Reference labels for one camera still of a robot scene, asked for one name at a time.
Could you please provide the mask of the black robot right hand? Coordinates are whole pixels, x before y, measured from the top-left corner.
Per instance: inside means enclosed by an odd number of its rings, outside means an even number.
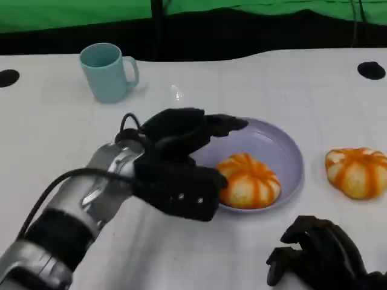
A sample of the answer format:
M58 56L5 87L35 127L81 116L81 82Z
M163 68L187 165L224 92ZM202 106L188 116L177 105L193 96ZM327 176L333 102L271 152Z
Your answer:
M356 244L330 220L298 216L281 242L288 246L275 248L266 261L269 286L292 272L312 289L354 289L358 279L368 274Z

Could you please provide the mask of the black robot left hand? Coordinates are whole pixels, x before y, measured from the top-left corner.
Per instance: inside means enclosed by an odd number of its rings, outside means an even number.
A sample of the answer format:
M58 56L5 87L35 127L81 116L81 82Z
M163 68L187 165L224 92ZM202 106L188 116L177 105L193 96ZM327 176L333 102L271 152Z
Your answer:
M212 137L226 137L247 125L247 120L235 116L180 108L159 112L143 123L140 131L154 144L161 159L195 165L190 155L209 144Z

